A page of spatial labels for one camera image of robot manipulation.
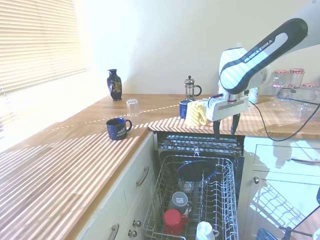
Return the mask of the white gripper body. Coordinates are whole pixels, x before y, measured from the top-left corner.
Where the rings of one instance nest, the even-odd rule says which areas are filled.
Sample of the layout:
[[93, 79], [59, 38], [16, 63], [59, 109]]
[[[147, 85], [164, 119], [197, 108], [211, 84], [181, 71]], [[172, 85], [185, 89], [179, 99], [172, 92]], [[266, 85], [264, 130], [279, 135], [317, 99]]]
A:
[[244, 113], [249, 105], [248, 95], [227, 94], [219, 97], [210, 97], [204, 105], [206, 107], [205, 116], [208, 120], [214, 122], [228, 117]]

